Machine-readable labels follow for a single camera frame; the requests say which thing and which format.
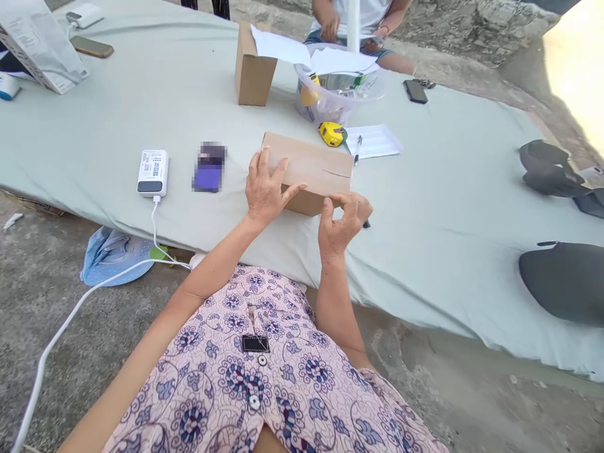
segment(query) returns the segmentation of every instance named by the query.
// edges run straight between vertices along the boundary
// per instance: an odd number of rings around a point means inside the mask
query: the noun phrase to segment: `white pole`
[[[348,0],[348,50],[359,53],[361,40],[361,0]]]

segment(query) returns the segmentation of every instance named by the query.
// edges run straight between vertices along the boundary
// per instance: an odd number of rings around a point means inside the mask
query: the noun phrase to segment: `cardboard box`
[[[44,0],[0,0],[0,42],[56,93],[69,91],[89,75]]]
[[[288,171],[282,191],[292,184],[305,182],[308,187],[291,199],[285,207],[290,211],[316,216],[323,210],[326,196],[350,191],[354,158],[346,153],[324,146],[295,140],[266,132],[262,147],[271,148],[269,170],[272,173],[281,159],[289,158]]]
[[[266,27],[257,27],[268,31]],[[237,62],[235,63],[235,85],[237,103],[264,107],[269,98],[272,77],[277,67],[277,59],[259,57],[256,42],[249,22],[239,22],[237,42]]]

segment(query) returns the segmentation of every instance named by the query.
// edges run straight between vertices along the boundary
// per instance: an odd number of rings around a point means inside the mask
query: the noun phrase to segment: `hand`
[[[263,148],[250,161],[249,175],[245,184],[245,196],[249,206],[248,216],[258,221],[262,228],[280,214],[285,205],[298,192],[306,189],[306,184],[289,186],[281,193],[281,182],[288,169],[288,159],[282,159],[272,176],[269,174],[269,149]]]
[[[321,29],[321,38],[325,42],[336,42],[338,40],[338,28],[340,28],[340,16],[334,11],[327,19]]]
[[[341,220],[334,221],[332,200],[325,198],[319,226],[321,260],[344,257],[346,247],[373,212],[367,198],[355,192],[344,192],[332,195],[331,198],[342,204],[344,216]]]
[[[374,36],[379,36],[380,38],[382,38],[382,40],[386,40],[386,37],[388,35],[388,29],[385,26],[379,27],[376,31],[374,31],[372,33]],[[378,52],[379,50],[382,50],[384,48],[384,43],[382,42],[382,44],[378,44],[376,43],[374,40],[369,40],[365,43],[365,45],[363,46],[363,53],[366,54],[372,54],[374,52]]]

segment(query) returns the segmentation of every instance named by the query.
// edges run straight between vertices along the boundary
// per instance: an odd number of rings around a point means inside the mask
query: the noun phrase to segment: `small black tag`
[[[270,352],[269,339],[256,335],[242,335],[241,337],[244,352]]]

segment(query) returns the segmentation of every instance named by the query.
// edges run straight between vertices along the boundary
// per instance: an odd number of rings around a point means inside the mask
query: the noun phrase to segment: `woman's left hand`
[[[299,183],[289,186],[284,193],[281,193],[281,183],[288,169],[288,159],[282,159],[271,176],[269,156],[268,147],[254,154],[245,184],[245,196],[249,206],[248,216],[258,221],[263,228],[277,218],[289,200],[306,188],[306,184]]]

